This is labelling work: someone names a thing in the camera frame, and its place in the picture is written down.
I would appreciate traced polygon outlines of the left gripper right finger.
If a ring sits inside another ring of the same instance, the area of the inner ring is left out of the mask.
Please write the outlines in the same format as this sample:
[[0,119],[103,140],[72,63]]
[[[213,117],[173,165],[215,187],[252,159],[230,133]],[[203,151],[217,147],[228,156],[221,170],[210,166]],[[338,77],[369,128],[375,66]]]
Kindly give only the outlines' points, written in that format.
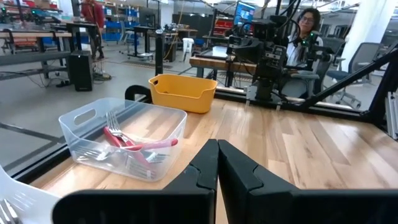
[[397,190],[302,190],[220,140],[218,175],[230,223],[397,223]]

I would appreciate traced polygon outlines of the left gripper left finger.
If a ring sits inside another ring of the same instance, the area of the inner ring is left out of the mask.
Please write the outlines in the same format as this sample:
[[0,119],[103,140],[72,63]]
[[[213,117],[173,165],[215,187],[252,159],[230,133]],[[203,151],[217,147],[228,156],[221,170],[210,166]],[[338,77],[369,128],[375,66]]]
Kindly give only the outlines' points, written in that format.
[[54,224],[210,224],[215,222],[217,141],[208,140],[162,190],[81,190],[61,198]]

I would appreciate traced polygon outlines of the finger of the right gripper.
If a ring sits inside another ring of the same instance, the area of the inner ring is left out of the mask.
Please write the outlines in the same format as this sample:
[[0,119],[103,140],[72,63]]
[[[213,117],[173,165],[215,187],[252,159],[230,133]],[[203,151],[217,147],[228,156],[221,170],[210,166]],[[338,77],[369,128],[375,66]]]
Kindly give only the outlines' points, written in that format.
[[264,53],[264,43],[257,38],[232,35],[228,40],[228,53],[240,60],[257,64]]
[[286,63],[287,48],[282,45],[275,45],[266,51],[266,65],[272,68],[282,68]]

